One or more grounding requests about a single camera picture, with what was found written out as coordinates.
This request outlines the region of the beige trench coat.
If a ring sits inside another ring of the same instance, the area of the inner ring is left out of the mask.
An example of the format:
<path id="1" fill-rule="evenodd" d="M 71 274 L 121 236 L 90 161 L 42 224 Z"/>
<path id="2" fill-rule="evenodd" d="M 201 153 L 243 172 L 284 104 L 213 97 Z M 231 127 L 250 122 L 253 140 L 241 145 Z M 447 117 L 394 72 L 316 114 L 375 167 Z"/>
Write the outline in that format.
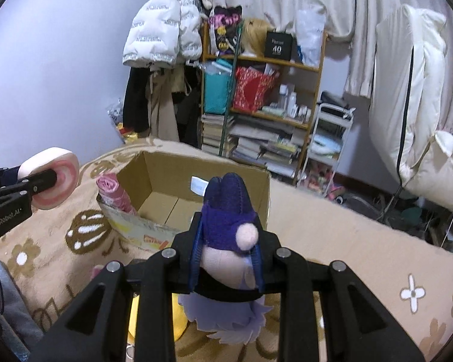
<path id="1" fill-rule="evenodd" d="M 164 141 L 179 142 L 173 93 L 189 95 L 191 86 L 185 81 L 185 66 L 159 69 L 149 77 L 146 90 L 149 107 L 150 134 Z"/>

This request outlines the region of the purple black printed bag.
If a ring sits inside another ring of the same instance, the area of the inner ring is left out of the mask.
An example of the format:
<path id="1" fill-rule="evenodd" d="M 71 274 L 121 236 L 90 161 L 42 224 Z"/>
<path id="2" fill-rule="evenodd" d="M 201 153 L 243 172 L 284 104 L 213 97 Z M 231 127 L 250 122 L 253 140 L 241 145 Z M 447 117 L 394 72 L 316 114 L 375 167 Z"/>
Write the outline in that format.
<path id="1" fill-rule="evenodd" d="M 211 49 L 214 55 L 231 55 L 237 44 L 237 27 L 242 19 L 242 6 L 216 6 L 208 18 Z"/>

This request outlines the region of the black box with 40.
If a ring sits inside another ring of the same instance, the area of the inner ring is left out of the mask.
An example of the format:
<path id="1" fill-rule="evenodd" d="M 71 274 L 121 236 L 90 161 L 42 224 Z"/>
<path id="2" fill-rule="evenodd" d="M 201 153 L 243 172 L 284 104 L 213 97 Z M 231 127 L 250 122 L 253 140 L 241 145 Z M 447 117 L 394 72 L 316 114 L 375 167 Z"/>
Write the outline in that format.
<path id="1" fill-rule="evenodd" d="M 293 37 L 289 33 L 268 31 L 264 56 L 266 58 L 289 61 L 292 55 Z"/>

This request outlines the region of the cream pillow on chair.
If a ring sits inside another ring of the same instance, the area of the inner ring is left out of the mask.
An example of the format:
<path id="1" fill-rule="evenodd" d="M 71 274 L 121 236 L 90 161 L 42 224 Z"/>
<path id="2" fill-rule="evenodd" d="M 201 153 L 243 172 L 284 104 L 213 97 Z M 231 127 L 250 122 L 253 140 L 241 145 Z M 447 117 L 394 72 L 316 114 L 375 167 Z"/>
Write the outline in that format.
<path id="1" fill-rule="evenodd" d="M 408 190 L 453 212 L 453 135 L 437 131 L 417 165 Z"/>

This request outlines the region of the clear plastic bag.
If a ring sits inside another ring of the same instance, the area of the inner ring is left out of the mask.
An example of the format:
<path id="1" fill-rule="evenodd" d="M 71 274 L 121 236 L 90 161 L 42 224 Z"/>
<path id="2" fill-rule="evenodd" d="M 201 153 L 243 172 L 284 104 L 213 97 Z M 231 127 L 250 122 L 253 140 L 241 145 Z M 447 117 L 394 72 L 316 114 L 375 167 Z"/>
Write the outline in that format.
<path id="1" fill-rule="evenodd" d="M 320 5 L 297 10 L 294 29 L 299 58 L 305 66 L 319 67 L 326 24 L 326 14 Z"/>

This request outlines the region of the white puffer jacket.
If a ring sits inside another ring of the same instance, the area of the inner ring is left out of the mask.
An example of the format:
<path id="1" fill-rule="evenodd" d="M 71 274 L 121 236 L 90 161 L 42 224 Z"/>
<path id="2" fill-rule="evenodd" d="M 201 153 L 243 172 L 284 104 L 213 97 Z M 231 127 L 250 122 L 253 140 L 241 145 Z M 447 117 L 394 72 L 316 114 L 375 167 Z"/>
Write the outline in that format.
<path id="1" fill-rule="evenodd" d="M 195 0 L 148 0 L 132 20 L 123 64 L 172 68 L 202 54 L 201 17 Z"/>

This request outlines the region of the open cardboard box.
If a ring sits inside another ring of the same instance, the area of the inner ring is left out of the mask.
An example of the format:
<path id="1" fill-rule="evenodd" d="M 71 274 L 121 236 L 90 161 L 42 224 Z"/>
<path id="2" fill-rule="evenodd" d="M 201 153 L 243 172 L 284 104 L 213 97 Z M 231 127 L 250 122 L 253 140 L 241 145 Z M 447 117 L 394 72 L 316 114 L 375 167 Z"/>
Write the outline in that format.
<path id="1" fill-rule="evenodd" d="M 175 235 L 190 228 L 203 205 L 202 184 L 226 173 L 240 175 L 263 226 L 268 224 L 270 174 L 256 167 L 166 152 L 141 151 L 116 172 L 134 213 L 115 208 L 100 196 L 110 225 L 128 243 L 149 252 L 171 245 Z"/>

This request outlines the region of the teal storage bag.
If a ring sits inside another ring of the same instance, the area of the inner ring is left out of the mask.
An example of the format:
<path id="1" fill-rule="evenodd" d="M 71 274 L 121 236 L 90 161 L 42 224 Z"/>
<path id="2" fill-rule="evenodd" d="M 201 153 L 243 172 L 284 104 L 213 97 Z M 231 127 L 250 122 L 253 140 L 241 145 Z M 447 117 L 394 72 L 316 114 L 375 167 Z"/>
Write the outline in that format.
<path id="1" fill-rule="evenodd" d="M 205 64 L 204 112 L 224 114 L 231 82 L 232 65 L 225 60 L 216 59 Z"/>

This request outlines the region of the stack of books left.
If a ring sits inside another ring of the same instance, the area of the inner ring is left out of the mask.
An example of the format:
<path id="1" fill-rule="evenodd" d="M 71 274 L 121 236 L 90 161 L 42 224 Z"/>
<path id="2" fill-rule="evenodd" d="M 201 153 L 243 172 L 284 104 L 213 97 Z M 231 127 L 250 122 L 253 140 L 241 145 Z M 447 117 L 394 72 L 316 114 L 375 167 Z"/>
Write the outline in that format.
<path id="1" fill-rule="evenodd" d="M 229 135 L 229 130 L 234 124 L 234 117 L 229 116 L 226 120 L 226 135 L 222 140 L 224 116 L 219 114 L 203 114 L 201 116 L 201 150 L 209 154 L 218 155 L 221 143 L 223 143 L 224 157 L 236 147 L 236 139 Z"/>

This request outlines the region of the pile of books and papers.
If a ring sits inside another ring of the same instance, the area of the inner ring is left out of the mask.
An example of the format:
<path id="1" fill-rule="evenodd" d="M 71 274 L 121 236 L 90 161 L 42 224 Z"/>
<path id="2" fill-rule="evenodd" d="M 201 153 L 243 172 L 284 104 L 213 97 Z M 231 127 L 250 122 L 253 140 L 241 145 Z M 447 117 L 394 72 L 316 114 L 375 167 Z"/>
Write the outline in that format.
<path id="1" fill-rule="evenodd" d="M 263 113 L 234 113 L 226 138 L 233 145 L 229 151 L 231 159 L 295 182 L 307 148 L 309 127 L 303 122 Z"/>

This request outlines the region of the pink white roll cushion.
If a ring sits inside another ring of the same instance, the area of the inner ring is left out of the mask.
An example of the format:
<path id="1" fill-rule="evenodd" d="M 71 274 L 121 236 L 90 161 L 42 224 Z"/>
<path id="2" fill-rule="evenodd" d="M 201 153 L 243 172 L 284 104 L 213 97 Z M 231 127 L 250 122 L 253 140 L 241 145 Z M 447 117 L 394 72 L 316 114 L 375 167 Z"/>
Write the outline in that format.
<path id="1" fill-rule="evenodd" d="M 62 204 L 75 190 L 78 176 L 77 156 L 59 147 L 33 155 L 18 169 L 18 179 L 30 183 L 32 205 L 41 210 Z"/>

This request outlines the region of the blonde wig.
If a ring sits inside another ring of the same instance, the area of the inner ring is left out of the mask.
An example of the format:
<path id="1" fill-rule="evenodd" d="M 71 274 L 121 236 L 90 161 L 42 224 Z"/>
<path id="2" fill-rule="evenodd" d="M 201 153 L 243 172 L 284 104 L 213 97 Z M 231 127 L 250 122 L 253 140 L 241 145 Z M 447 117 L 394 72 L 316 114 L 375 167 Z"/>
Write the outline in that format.
<path id="1" fill-rule="evenodd" d="M 273 31 L 267 21 L 257 18 L 244 18 L 241 45 L 245 52 L 264 57 L 267 34 Z"/>

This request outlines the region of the red patterned gift bag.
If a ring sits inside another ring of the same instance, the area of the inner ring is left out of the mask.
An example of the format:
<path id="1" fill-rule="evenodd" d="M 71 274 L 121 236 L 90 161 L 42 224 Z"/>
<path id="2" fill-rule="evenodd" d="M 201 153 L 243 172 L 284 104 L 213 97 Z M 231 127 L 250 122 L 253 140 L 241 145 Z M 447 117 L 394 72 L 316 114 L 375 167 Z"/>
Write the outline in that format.
<path id="1" fill-rule="evenodd" d="M 266 75 L 256 69 L 239 67 L 236 70 L 236 90 L 233 108 L 247 113 L 259 111 L 268 93 L 274 88 L 280 73 Z"/>

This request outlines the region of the snack bag on floor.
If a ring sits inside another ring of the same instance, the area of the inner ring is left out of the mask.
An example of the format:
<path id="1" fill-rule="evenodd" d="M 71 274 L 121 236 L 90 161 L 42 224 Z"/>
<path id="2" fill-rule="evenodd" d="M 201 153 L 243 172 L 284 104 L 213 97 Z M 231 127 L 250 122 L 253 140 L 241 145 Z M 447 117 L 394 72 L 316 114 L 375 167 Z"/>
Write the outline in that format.
<path id="1" fill-rule="evenodd" d="M 123 143 L 128 144 L 138 139 L 137 133 L 123 124 L 123 100 L 121 98 L 107 106 L 106 111 Z"/>

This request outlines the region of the wooden bookshelf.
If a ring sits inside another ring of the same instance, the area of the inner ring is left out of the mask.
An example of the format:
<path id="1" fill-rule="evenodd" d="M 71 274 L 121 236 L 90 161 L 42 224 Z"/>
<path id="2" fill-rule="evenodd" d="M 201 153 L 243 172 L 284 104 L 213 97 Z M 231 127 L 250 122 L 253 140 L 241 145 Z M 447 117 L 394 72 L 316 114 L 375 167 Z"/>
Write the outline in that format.
<path id="1" fill-rule="evenodd" d="M 319 60 L 305 65 L 294 37 L 264 21 L 208 22 L 202 31 L 201 150 L 298 184 L 305 177 L 326 39 L 317 44 Z M 315 75 L 316 87 L 295 86 L 287 75 L 294 69 Z"/>

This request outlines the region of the person's grey clothed leg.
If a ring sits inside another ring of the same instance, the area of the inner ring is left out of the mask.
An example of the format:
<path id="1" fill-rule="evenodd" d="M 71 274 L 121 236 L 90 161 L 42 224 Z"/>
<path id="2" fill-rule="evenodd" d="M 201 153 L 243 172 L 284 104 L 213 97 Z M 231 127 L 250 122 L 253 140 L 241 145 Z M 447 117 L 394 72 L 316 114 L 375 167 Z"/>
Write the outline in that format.
<path id="1" fill-rule="evenodd" d="M 43 338 L 43 331 L 29 313 L 23 296 L 0 261 L 0 339 L 18 361 L 27 361 L 30 351 Z"/>

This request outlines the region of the yellow plush duck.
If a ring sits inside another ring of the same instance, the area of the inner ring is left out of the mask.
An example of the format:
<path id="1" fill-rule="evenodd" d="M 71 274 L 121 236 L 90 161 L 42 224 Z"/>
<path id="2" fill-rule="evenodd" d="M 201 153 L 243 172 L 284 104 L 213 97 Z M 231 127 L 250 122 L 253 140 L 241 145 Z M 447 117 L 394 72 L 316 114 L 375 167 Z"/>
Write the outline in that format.
<path id="1" fill-rule="evenodd" d="M 131 303 L 131 311 L 128 324 L 127 343 L 134 345 L 136 341 L 137 316 L 140 296 L 135 295 Z M 178 295 L 172 295 L 172 327 L 174 341 L 178 341 L 188 326 L 188 318 L 183 307 L 178 303 Z"/>

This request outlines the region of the white bottles on shelf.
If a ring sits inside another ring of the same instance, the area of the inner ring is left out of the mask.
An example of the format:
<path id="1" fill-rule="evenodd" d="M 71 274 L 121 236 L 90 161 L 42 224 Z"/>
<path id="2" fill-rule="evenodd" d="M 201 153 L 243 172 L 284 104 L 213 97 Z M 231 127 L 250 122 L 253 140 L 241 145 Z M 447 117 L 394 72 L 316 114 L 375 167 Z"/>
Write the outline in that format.
<path id="1" fill-rule="evenodd" d="M 298 92 L 295 91 L 291 84 L 281 84 L 277 99 L 277 107 L 281 110 L 281 115 L 304 122 L 310 115 L 310 109 L 305 105 L 297 102 Z"/>

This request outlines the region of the purple hooded plush doll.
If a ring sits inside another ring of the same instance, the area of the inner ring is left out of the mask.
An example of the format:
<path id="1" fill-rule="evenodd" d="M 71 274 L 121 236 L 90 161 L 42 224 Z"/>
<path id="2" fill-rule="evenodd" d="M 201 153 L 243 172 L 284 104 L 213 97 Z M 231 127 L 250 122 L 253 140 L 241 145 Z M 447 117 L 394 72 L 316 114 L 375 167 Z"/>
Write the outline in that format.
<path id="1" fill-rule="evenodd" d="M 191 258 L 194 273 L 203 270 L 217 284 L 236 291 L 256 290 L 260 270 L 257 217 L 241 176 L 227 173 L 212 178 L 205 188 L 195 233 Z M 222 344 L 255 341 L 271 310 L 264 296 L 247 302 L 220 302 L 198 291 L 182 294 L 178 304 L 198 330 Z"/>

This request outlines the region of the black hanging coat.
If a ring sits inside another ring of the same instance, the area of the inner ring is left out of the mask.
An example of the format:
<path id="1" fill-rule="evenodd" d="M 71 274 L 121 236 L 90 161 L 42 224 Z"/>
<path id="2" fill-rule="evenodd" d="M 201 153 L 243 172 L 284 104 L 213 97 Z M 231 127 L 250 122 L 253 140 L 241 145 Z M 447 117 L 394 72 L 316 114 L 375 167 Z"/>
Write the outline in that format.
<path id="1" fill-rule="evenodd" d="M 149 68 L 131 68 L 123 101 L 123 126 L 136 133 L 149 129 L 149 107 L 146 87 Z"/>

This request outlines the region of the beige brown patterned blanket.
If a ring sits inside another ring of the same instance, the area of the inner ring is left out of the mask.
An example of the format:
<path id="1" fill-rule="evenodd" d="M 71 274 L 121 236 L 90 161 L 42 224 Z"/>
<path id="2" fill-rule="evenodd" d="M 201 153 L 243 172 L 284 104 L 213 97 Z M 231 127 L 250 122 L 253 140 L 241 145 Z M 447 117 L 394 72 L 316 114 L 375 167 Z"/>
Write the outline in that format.
<path id="1" fill-rule="evenodd" d="M 111 228 L 96 201 L 97 177 L 116 173 L 143 151 L 208 159 L 191 146 L 158 139 L 123 146 L 85 164 L 63 204 L 35 211 L 0 239 L 0 261 L 41 329 L 55 323 L 97 265 L 149 256 Z M 453 344 L 453 253 L 279 181 L 270 183 L 268 229 L 310 261 L 345 262 L 427 360 Z"/>

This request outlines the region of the pink rolled towel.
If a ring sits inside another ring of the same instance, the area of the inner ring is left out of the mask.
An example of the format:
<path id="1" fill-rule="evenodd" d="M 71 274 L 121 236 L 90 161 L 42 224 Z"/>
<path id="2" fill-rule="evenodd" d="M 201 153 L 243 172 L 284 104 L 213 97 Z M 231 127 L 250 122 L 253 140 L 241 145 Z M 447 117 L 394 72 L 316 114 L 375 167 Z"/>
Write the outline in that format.
<path id="1" fill-rule="evenodd" d="M 100 198 L 105 204 L 125 213 L 137 214 L 131 203 L 130 196 L 119 183 L 115 173 L 106 173 L 99 176 L 96 184 Z"/>

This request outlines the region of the cream hanging duvet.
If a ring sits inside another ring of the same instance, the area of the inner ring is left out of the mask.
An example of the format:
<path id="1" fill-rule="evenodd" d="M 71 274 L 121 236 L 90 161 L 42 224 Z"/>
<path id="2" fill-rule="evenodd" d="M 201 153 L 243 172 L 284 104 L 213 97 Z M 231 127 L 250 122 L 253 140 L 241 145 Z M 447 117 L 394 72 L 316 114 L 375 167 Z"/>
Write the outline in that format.
<path id="1" fill-rule="evenodd" d="M 376 26 L 369 131 L 385 167 L 403 188 L 434 198 L 437 130 L 446 69 L 444 15 L 401 5 Z"/>

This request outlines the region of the white utility cart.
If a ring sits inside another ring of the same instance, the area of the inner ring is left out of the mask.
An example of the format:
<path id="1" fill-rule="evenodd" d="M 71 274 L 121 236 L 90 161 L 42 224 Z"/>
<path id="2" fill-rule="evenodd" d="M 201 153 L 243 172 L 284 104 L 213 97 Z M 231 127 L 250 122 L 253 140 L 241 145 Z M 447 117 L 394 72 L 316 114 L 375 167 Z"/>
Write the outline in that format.
<path id="1" fill-rule="evenodd" d="M 327 197 L 353 126 L 355 107 L 318 104 L 297 187 Z"/>

